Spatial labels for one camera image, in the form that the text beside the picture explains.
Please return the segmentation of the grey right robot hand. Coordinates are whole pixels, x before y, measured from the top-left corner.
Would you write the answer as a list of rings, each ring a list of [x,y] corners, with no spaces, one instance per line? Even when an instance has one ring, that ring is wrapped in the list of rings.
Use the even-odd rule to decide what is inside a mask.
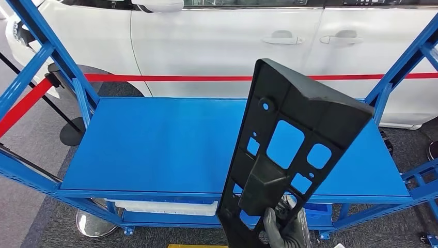
[[[270,247],[311,247],[310,233],[304,209],[301,209],[284,234],[279,231],[278,213],[288,213],[296,201],[290,195],[283,195],[276,208],[268,207],[264,212],[263,224]]]

